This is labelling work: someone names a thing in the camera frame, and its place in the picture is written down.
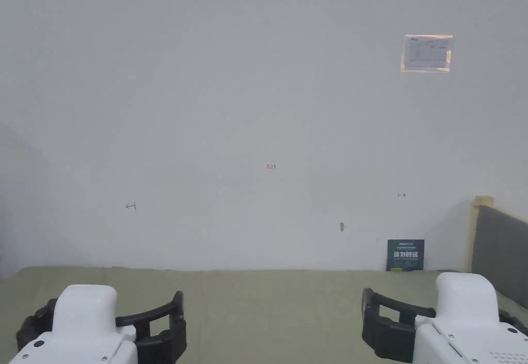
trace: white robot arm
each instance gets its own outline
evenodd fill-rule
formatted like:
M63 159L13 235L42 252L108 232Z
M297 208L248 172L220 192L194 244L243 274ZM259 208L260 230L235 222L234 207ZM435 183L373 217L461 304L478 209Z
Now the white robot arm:
M413 364L528 364L528 329L498 310L486 278L442 273L436 284L437 311L364 290L362 339L378 357ZM398 311L399 321L381 317L380 305Z
M183 354L183 294L149 312L116 318L111 286L70 285L29 316L16 335L10 364L174 364ZM151 336L150 322L169 316L170 328Z

